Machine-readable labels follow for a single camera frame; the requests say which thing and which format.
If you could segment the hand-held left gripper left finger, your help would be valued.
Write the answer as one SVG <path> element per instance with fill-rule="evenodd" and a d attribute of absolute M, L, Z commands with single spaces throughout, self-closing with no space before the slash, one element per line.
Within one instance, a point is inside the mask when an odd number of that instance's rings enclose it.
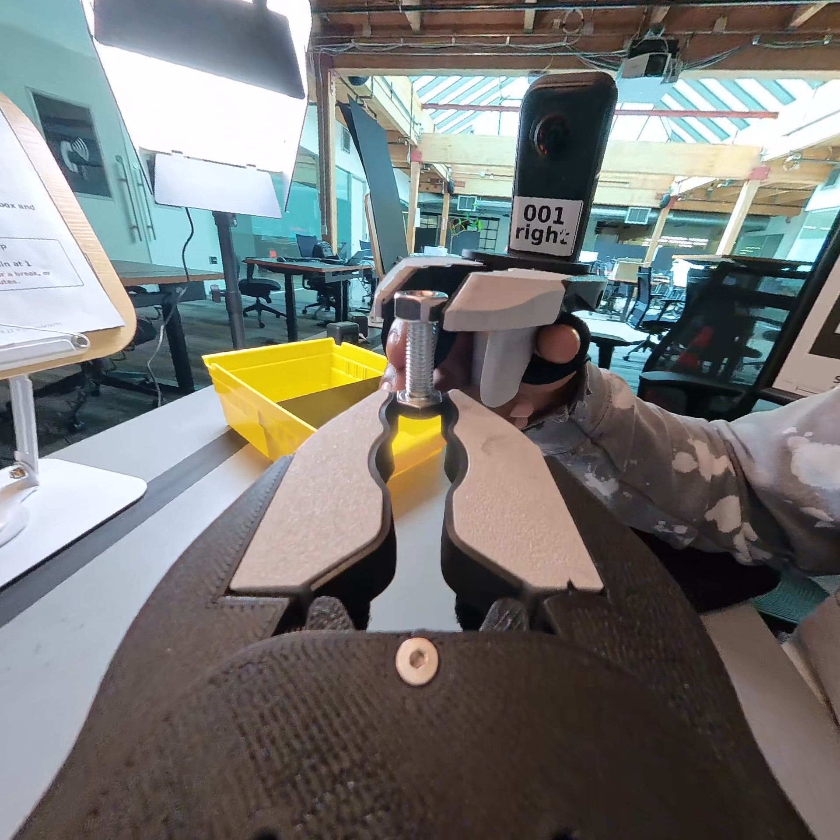
<path fill-rule="evenodd" d="M 375 392 L 299 447 L 233 574 L 232 595 L 383 593 L 396 570 L 387 488 L 396 425 L 394 395 Z"/>

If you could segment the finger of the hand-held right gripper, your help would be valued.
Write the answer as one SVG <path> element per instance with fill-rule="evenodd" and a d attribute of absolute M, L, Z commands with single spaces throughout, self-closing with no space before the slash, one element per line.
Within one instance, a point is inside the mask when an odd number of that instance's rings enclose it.
<path fill-rule="evenodd" d="M 374 316 L 383 322 L 394 320 L 393 298 L 398 291 L 440 291 L 453 298 L 469 273 L 484 268 L 479 261 L 453 256 L 405 258 L 379 283 L 374 294 Z"/>
<path fill-rule="evenodd" d="M 460 285 L 443 327 L 474 335 L 471 382 L 484 406 L 503 406 L 518 393 L 538 330 L 559 316 L 569 283 L 548 271 L 477 270 Z"/>

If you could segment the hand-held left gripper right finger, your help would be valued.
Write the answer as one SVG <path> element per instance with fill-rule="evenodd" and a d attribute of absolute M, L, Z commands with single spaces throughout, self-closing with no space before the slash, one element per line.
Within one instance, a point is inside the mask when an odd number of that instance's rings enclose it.
<path fill-rule="evenodd" d="M 462 391 L 442 412 L 444 578 L 462 599 L 599 593 L 602 578 L 537 445 Z"/>

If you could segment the silver hex bolt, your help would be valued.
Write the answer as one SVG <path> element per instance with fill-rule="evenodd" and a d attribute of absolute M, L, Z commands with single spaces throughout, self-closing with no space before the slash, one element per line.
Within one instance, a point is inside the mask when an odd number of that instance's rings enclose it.
<path fill-rule="evenodd" d="M 402 390 L 423 394 L 434 388 L 434 357 L 438 327 L 448 295 L 432 290 L 400 290 L 395 294 L 395 315 L 406 324 L 406 370 Z"/>

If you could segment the yellow plastic bin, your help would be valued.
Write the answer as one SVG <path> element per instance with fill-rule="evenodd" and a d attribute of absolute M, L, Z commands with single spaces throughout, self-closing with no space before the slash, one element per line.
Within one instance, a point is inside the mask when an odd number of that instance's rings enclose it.
<path fill-rule="evenodd" d="M 270 460 L 375 392 L 383 355 L 331 338 L 204 355 L 227 424 Z"/>

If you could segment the person's right forearm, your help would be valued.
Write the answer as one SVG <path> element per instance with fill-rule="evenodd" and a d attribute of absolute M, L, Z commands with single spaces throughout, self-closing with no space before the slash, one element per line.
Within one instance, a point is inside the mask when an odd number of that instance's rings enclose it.
<path fill-rule="evenodd" d="M 666 411 L 584 368 L 526 430 L 627 526 L 747 565 L 839 572 L 839 391 L 734 421 Z"/>

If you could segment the person's right hand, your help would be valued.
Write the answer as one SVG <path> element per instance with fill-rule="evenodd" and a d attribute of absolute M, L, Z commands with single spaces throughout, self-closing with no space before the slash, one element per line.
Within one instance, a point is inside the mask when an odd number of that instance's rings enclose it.
<path fill-rule="evenodd" d="M 399 392 L 406 387 L 406 328 L 406 322 L 396 318 L 387 334 L 387 366 L 381 378 L 382 390 Z M 566 364 L 572 362 L 580 347 L 579 333 L 571 326 L 560 324 L 541 327 L 535 349 L 547 362 Z M 439 391 L 460 390 L 481 402 L 479 388 L 471 382 L 472 351 L 471 335 L 460 333 L 448 356 L 434 372 L 434 385 Z M 576 371 L 548 384 L 521 383 L 514 398 L 493 411 L 523 430 L 567 408 L 578 391 L 580 379 L 581 372 Z"/>

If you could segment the dark tilted display board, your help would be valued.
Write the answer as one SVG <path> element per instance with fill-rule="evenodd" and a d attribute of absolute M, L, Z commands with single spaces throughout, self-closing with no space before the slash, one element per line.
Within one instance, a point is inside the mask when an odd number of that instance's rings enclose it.
<path fill-rule="evenodd" d="M 403 207 L 386 133 L 358 103 L 341 103 L 339 109 L 360 156 L 369 186 L 381 274 L 384 275 L 408 257 Z"/>

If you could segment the wooden desk black legs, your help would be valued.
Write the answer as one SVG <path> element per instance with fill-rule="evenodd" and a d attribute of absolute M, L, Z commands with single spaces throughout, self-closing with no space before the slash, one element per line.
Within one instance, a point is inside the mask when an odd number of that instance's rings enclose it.
<path fill-rule="evenodd" d="M 365 271 L 373 270 L 373 265 L 371 265 L 368 262 L 361 262 L 360 264 L 351 266 L 339 264 L 338 266 L 324 267 L 312 265 L 310 263 L 311 261 L 284 262 L 277 261 L 275 259 L 260 259 L 256 257 L 245 258 L 243 262 L 246 266 L 247 278 L 254 278 L 256 269 L 266 270 L 272 274 L 278 274 L 283 276 L 283 287 L 286 299 L 285 313 L 287 315 L 287 338 L 290 343 L 298 341 L 298 312 L 293 277 L 302 277 L 305 274 L 313 274 L 315 272 L 326 274 L 328 271 L 334 272 L 336 275 L 339 275 L 341 281 L 343 282 L 343 303 L 341 307 L 342 313 L 339 315 L 338 320 L 338 322 L 340 322 L 350 320 L 350 279 L 352 277 L 362 277 Z"/>
<path fill-rule="evenodd" d="M 206 284 L 217 284 L 224 275 L 218 271 L 191 271 L 184 267 L 157 266 L 135 261 L 112 261 L 118 278 L 129 294 L 136 312 L 137 329 L 130 348 L 149 344 L 153 354 L 166 343 L 174 372 L 174 381 L 162 381 L 147 360 L 142 374 L 110 374 L 105 382 L 123 390 L 186 395 L 195 391 L 193 371 L 186 348 L 186 337 L 179 312 L 183 302 L 207 298 Z"/>

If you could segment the ceiling projector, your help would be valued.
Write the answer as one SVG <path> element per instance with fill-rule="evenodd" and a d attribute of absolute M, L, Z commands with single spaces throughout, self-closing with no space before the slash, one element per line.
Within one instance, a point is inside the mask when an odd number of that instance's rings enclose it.
<path fill-rule="evenodd" d="M 645 37 L 631 42 L 618 71 L 620 80 L 676 78 L 679 65 L 677 38 Z"/>

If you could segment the black mesh office chair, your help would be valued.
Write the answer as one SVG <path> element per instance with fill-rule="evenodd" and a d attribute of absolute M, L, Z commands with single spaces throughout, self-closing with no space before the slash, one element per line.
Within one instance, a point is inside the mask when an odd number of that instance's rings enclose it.
<path fill-rule="evenodd" d="M 669 412 L 732 421 L 756 403 L 805 396 L 773 387 L 795 336 L 813 268 L 768 259 L 724 259 L 714 266 L 651 353 L 637 395 Z"/>

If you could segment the white stand base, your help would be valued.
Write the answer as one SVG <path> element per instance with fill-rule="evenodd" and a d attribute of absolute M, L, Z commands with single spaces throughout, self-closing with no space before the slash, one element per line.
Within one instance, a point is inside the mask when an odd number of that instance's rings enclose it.
<path fill-rule="evenodd" d="M 38 484 L 2 469 L 1 586 L 14 582 L 48 557 L 142 498 L 137 477 L 42 458 Z"/>

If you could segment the bright studio light panel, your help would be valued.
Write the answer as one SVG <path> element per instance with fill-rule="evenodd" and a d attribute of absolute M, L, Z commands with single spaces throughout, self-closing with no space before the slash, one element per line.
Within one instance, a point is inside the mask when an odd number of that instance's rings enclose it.
<path fill-rule="evenodd" d="M 306 1 L 82 2 L 155 202 L 211 212 L 233 348 L 245 347 L 236 217 L 281 219 L 308 110 Z"/>

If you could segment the wooden poster board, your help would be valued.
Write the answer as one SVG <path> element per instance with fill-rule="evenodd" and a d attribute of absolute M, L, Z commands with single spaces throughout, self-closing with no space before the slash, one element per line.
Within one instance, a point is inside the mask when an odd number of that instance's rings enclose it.
<path fill-rule="evenodd" d="M 108 294 L 115 304 L 127 304 L 125 327 L 90 333 L 37 330 L 35 335 L 29 331 L 20 335 L 2 332 L 1 324 L 2 379 L 47 371 L 64 364 L 96 360 L 120 351 L 132 339 L 136 328 L 133 305 L 112 267 L 111 260 L 105 249 L 103 250 L 121 286 L 121 291 L 110 290 Z"/>

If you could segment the white stand rod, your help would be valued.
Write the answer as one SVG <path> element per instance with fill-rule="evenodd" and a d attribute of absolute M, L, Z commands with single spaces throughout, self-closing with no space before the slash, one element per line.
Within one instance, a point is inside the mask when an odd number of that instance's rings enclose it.
<path fill-rule="evenodd" d="M 16 487 L 39 486 L 39 447 L 34 387 L 28 376 L 18 374 L 8 381 L 15 435 L 14 466 L 10 476 Z"/>

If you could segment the white black marker board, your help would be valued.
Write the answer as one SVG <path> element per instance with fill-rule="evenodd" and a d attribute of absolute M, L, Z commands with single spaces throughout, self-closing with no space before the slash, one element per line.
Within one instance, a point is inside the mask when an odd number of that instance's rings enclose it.
<path fill-rule="evenodd" d="M 773 388 L 795 396 L 827 392 L 839 385 L 839 220 L 806 284 L 795 335 Z"/>

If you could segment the black wall sign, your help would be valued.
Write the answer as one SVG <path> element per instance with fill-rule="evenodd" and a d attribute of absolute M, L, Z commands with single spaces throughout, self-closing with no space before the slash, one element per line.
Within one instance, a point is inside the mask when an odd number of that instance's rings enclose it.
<path fill-rule="evenodd" d="M 85 106 L 31 90 L 42 134 L 70 189 L 112 199 L 91 111 Z"/>

